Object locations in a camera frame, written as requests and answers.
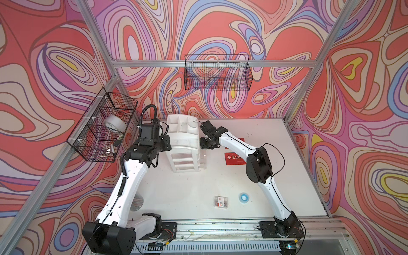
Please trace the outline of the white plastic drawer organizer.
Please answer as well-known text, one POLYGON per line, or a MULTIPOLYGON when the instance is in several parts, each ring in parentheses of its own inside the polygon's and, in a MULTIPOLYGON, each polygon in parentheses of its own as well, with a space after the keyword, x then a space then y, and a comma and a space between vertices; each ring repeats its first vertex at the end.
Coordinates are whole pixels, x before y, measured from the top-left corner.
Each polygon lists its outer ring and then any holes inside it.
POLYGON ((167 117, 172 149, 166 152, 174 173, 200 172, 207 168, 206 154, 200 149, 199 120, 190 115, 167 117))

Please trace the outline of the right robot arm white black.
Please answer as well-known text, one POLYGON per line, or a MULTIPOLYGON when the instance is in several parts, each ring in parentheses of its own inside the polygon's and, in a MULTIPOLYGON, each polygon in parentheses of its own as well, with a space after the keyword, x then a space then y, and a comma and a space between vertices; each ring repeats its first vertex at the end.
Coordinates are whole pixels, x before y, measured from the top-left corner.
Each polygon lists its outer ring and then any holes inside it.
POLYGON ((200 148, 212 150, 223 146, 240 156, 246 162, 247 177, 260 186, 272 206, 277 235, 283 238, 291 235, 296 235, 297 238, 305 237, 306 228, 277 188, 267 150, 263 146, 254 147, 245 143, 222 126, 215 128, 207 124, 209 122, 200 126, 204 134, 200 139, 200 148))

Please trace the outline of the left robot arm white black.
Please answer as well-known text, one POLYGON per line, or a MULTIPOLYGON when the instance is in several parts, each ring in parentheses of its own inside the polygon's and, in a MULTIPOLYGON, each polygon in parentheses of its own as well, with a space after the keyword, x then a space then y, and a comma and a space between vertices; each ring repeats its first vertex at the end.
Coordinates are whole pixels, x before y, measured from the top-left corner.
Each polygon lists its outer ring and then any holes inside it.
POLYGON ((121 155, 121 177, 108 202, 92 222, 86 222, 82 235, 91 252, 102 255, 129 255, 135 243, 143 237, 158 237, 162 232, 159 214, 143 213, 128 222, 130 208, 141 181, 161 152, 172 149, 170 137, 165 136, 153 145, 132 145, 121 155))

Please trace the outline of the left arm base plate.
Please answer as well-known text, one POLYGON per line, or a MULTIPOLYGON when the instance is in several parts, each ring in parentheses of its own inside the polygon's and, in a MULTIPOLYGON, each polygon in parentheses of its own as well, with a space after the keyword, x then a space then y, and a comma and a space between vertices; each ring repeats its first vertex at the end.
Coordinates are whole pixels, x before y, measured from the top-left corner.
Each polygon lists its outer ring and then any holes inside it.
POLYGON ((176 238, 177 222, 163 222, 159 228, 160 233, 147 234, 142 240, 173 240, 176 238))

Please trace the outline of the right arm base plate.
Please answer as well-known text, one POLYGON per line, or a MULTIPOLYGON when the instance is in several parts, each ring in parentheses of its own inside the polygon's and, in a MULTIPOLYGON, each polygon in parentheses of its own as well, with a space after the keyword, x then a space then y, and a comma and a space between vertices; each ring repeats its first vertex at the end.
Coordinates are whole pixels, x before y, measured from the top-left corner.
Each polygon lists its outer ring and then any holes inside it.
POLYGON ((298 220, 288 226, 275 221, 261 221, 256 228, 264 239, 301 239, 305 237, 305 228, 298 220))

